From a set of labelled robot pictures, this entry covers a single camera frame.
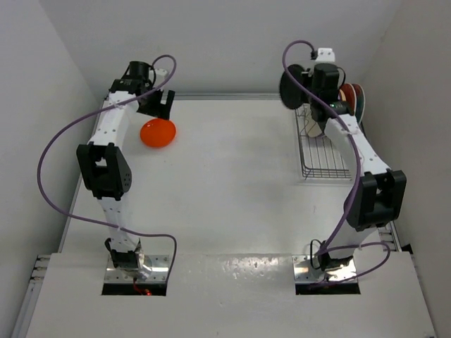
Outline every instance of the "white table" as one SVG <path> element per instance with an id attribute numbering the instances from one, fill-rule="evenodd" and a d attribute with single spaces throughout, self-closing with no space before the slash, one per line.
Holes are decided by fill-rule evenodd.
<path id="1" fill-rule="evenodd" d="M 123 153 L 133 174 L 132 226 L 176 236 L 167 297 L 101 296 L 106 228 L 71 220 L 47 270 L 35 337 L 425 337 L 433 332 L 408 253 L 362 278 L 361 295 L 296 296 L 291 254 L 325 239 L 348 184 L 302 184 L 293 114 L 278 100 L 175 101 L 175 141 L 152 150 L 135 114 Z M 104 219 L 81 186 L 73 212 Z M 377 233 L 368 238 L 377 241 Z M 169 254 L 166 239 L 143 239 Z M 381 248 L 356 255 L 363 271 Z M 254 262 L 260 264 L 252 270 Z"/>

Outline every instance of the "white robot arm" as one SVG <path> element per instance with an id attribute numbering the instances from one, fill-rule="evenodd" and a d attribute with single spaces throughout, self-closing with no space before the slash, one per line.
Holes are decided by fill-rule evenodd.
<path id="1" fill-rule="evenodd" d="M 139 61 L 130 62 L 129 69 L 129 74 L 114 81 L 104 106 L 114 106 L 148 92 L 155 85 L 157 77 L 164 79 L 168 75 L 164 69 L 154 69 Z M 149 81 L 149 72 L 154 74 L 153 82 Z M 99 201 L 106 221 L 119 226 L 118 229 L 110 228 L 110 237 L 105 245 L 114 266 L 124 270 L 140 270 L 144 256 L 140 238 L 121 231 L 122 227 L 133 230 L 128 205 L 132 172 L 121 149 L 132 114 L 138 112 L 169 119 L 175 93 L 168 91 L 165 104 L 161 103 L 162 94 L 160 89 L 145 100 L 132 101 L 105 112 L 88 144 L 81 144 L 77 148 L 78 163 L 86 188 Z"/>
<path id="2" fill-rule="evenodd" d="M 377 227 L 398 218 L 407 179 L 401 170 L 392 171 L 379 158 L 361 131 L 349 104 L 338 98 L 340 73 L 334 64 L 332 49 L 312 51 L 311 57 L 315 60 L 312 69 L 290 65 L 288 71 L 303 87 L 329 105 L 348 130 L 330 113 L 330 109 L 325 109 L 301 91 L 287 73 L 283 73 L 280 80 L 280 97 L 289 109 L 297 109 L 302 104 L 310 105 L 312 118 L 337 147 L 352 177 L 359 180 L 355 195 L 345 202 L 345 207 L 350 207 L 346 221 L 338 231 L 334 231 L 331 240 L 322 243 L 314 259 L 324 271 L 346 265 L 353 257 L 355 246 L 359 246 Z M 350 137 L 357 146 L 360 163 L 357 163 Z M 360 177 L 356 177 L 358 165 L 361 168 Z M 350 248 L 327 252 L 327 249 L 339 246 Z"/>

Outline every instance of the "orange bowl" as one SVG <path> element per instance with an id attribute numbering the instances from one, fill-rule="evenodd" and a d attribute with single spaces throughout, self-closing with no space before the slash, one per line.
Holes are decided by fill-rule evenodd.
<path id="1" fill-rule="evenodd" d="M 152 148 L 162 148 L 170 144 L 176 134 L 176 128 L 172 121 L 154 118 L 145 123 L 141 128 L 141 141 Z"/>

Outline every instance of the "white wall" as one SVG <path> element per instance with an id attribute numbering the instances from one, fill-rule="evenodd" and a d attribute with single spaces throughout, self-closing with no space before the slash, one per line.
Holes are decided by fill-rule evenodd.
<path id="1" fill-rule="evenodd" d="M 348 78 L 367 69 L 401 0 L 40 0 L 97 96 L 128 61 L 179 61 L 171 88 L 276 92 L 283 48 L 332 46 Z M 293 49 L 292 61 L 309 57 Z"/>
<path id="2" fill-rule="evenodd" d="M 364 81 L 368 136 L 407 175 L 397 225 L 440 337 L 451 337 L 450 18 L 447 0 L 405 0 Z"/>
<path id="3" fill-rule="evenodd" d="M 58 249 L 64 224 L 39 195 L 39 155 L 97 103 L 37 1 L 2 1 L 0 45 L 0 337 L 9 337 L 36 255 Z M 64 208 L 78 177 L 75 147 L 90 124 L 63 136 L 44 168 L 45 187 Z"/>

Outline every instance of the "dish rack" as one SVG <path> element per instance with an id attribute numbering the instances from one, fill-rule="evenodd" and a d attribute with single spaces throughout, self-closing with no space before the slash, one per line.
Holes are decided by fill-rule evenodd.
<path id="1" fill-rule="evenodd" d="M 306 123 L 311 115 L 309 104 L 295 110 L 302 179 L 307 181 L 349 182 L 351 175 L 340 152 L 326 136 L 308 137 Z"/>

